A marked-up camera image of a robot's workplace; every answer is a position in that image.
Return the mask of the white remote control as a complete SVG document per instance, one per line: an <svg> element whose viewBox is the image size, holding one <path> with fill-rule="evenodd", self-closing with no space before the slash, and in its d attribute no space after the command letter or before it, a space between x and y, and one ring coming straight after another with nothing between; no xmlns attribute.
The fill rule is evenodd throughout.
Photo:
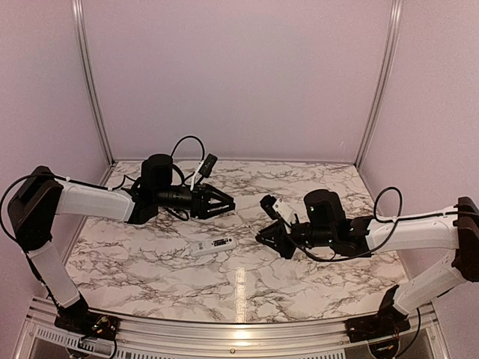
<svg viewBox="0 0 479 359"><path fill-rule="evenodd" d="M236 246L237 241L231 237L208 239L192 243L190 253L194 257L201 257L210 254L217 254L223 251L230 251Z"/></svg>

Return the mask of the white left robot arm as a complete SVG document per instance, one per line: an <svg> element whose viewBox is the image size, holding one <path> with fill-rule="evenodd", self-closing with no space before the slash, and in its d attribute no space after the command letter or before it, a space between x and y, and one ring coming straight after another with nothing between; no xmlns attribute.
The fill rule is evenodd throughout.
<svg viewBox="0 0 479 359"><path fill-rule="evenodd" d="M94 327L94 315L68 275L52 245L52 224L58 215L107 218L145 224L159 209L179 209L189 217L209 219L235 209L234 199L207 183L173 183L180 169L167 154L155 154L141 164L141 174L129 188L107 188L55 175L46 166L22 177L7 205L11 238L25 253L32 271L48 289L58 315L79 333Z"/></svg>

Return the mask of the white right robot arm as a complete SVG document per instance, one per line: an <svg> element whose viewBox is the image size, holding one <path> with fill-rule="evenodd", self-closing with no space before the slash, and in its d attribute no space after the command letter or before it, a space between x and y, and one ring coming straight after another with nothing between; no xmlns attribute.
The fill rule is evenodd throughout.
<svg viewBox="0 0 479 359"><path fill-rule="evenodd" d="M478 281L478 208L470 197L459 198L455 206L420 215L381 217L377 214L348 218L337 193L318 189L307 193L304 204L308 221L272 195L260 201L274 221L262 229L256 240L290 259L296 250L320 262L310 250L328 247L337 261L409 249L443 248L442 260L405 284L389 289L370 327L386 335L400 319L432 298L465 282Z"/></svg>

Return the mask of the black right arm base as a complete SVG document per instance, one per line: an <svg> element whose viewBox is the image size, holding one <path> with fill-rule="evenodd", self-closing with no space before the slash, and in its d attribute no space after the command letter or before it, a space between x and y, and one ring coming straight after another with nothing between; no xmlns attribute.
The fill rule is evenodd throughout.
<svg viewBox="0 0 479 359"><path fill-rule="evenodd" d="M373 315L348 319L345 326L351 343L387 337L411 328L408 316L393 307L379 309Z"/></svg>

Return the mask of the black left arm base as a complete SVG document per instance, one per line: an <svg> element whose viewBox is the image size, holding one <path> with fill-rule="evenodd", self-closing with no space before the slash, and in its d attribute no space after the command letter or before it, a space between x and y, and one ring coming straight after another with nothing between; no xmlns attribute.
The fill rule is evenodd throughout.
<svg viewBox="0 0 479 359"><path fill-rule="evenodd" d="M115 340L119 318L108 314L91 312L87 307L68 307L55 318L55 327L81 334L83 337Z"/></svg>

